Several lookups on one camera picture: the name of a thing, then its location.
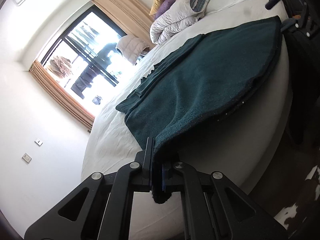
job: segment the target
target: black metal arm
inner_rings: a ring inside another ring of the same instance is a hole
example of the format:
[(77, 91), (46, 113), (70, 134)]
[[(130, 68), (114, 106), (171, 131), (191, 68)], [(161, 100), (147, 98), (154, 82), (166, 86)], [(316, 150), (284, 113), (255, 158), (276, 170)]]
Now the black metal arm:
[[(133, 192), (152, 186), (153, 139), (118, 172), (93, 173), (31, 225), (25, 240), (128, 239)], [(163, 164), (163, 189), (181, 193), (185, 239), (288, 239), (286, 230), (224, 174)]]
[[(265, 8), (272, 9), (280, 0), (269, 0)], [(312, 38), (319, 31), (318, 10), (308, 0), (299, 0), (303, 6), (301, 18), (296, 20), (296, 28), (299, 29), (305, 36)]]

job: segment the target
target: electrical outlet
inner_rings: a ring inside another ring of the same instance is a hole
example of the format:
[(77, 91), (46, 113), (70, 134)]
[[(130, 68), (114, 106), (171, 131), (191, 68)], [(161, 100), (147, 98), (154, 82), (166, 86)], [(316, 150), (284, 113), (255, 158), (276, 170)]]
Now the electrical outlet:
[(39, 145), (39, 146), (42, 145), (42, 141), (40, 141), (40, 139), (35, 140), (35, 143), (36, 143), (37, 145)]
[(25, 154), (22, 156), (22, 159), (24, 159), (27, 163), (29, 163), (32, 158), (31, 158), (28, 154), (25, 153)]

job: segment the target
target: dark green towel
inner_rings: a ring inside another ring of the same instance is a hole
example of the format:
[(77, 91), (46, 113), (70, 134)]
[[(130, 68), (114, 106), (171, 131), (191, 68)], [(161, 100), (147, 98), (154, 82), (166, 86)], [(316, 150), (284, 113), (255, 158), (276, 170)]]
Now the dark green towel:
[(154, 137), (154, 161), (161, 163), (186, 131), (208, 118), (221, 121), (245, 103), (278, 62), (280, 25), (276, 16), (200, 34), (155, 65), (116, 107), (141, 148)]

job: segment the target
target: beige curtain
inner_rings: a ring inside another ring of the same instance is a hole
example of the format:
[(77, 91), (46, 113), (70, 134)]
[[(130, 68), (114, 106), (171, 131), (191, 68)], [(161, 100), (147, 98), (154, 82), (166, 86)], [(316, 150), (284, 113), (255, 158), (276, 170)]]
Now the beige curtain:
[(146, 41), (150, 48), (155, 44), (150, 39), (150, 26), (153, 22), (150, 10), (138, 0), (92, 0), (111, 20), (127, 34)]
[(59, 105), (91, 131), (94, 116), (69, 95), (52, 76), (50, 76), (39, 61), (35, 60), (29, 72)]

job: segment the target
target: screw head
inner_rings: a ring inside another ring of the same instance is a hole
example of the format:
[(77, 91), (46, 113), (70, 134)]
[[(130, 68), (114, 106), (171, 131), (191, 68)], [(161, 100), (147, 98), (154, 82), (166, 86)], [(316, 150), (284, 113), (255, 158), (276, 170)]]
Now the screw head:
[(91, 178), (94, 180), (100, 179), (102, 177), (100, 172), (95, 172), (94, 174), (91, 175)]
[(177, 168), (177, 169), (182, 169), (184, 167), (184, 163), (182, 162), (177, 162), (174, 164), (174, 166)]
[(212, 176), (215, 178), (215, 179), (221, 179), (223, 177), (222, 173), (219, 172), (219, 171), (215, 171)]
[(139, 166), (140, 166), (140, 163), (137, 163), (137, 162), (130, 163), (130, 168), (132, 168), (132, 169), (136, 169)]

